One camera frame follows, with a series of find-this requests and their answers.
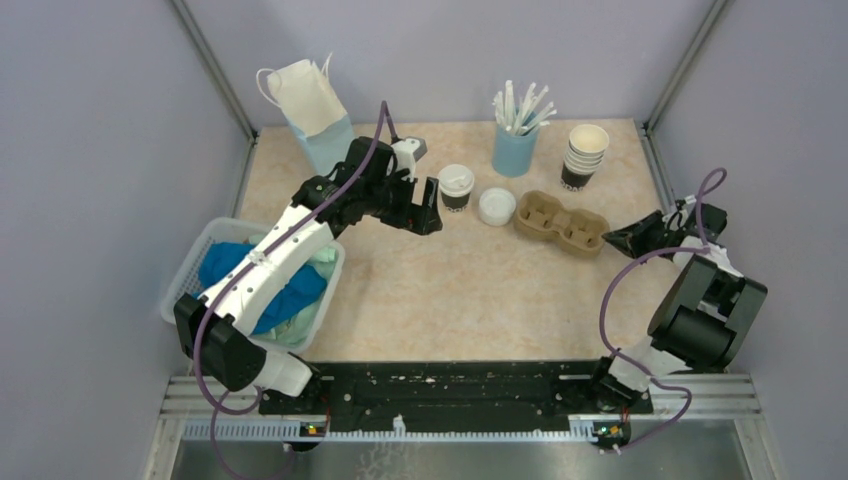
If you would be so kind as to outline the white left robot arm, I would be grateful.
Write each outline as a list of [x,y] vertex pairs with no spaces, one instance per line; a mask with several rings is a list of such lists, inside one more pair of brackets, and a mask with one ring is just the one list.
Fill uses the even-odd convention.
[[223,279],[183,294],[173,311],[184,353],[230,391],[258,387],[282,394],[297,413],[319,404],[315,370],[296,355],[254,343],[250,336],[273,298],[322,248],[364,216],[417,235],[442,228],[438,181],[426,180],[421,204],[412,197],[424,140],[390,144],[361,136],[327,176],[306,180],[270,232]]

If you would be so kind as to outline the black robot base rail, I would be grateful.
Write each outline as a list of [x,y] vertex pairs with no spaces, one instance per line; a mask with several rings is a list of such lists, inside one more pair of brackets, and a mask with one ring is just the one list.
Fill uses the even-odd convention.
[[298,397],[265,393],[262,415],[327,417],[334,433],[565,431],[578,414],[648,414],[647,393],[608,374],[611,361],[324,362]]

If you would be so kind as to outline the white coffee cup lid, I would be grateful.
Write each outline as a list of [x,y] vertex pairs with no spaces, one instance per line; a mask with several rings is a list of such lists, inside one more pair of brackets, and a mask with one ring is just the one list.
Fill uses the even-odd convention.
[[469,194],[475,183],[471,169],[462,164],[450,164],[440,170],[437,176],[440,191],[451,197]]

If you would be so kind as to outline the black paper coffee cup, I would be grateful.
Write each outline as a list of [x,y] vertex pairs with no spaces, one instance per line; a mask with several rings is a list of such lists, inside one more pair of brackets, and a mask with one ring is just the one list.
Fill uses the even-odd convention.
[[458,213],[464,211],[468,207],[472,191],[472,186],[462,189],[440,188],[440,197],[448,212]]

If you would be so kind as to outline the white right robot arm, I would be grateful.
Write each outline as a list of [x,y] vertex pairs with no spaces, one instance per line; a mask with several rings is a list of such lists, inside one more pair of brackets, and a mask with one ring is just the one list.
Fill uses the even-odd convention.
[[726,367],[741,348],[768,289],[732,266],[718,237],[725,210],[710,204],[690,212],[680,200],[673,214],[655,211],[603,234],[619,252],[638,259],[660,250],[680,273],[637,344],[600,360],[586,385],[589,404],[612,412],[645,392],[654,376],[711,372]]

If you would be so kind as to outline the stack of white cup lids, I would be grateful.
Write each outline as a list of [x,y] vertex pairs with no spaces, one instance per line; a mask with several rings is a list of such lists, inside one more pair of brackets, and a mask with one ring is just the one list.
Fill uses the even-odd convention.
[[478,201],[478,216],[483,223],[493,227],[505,226],[517,207],[515,196],[499,187],[486,189]]

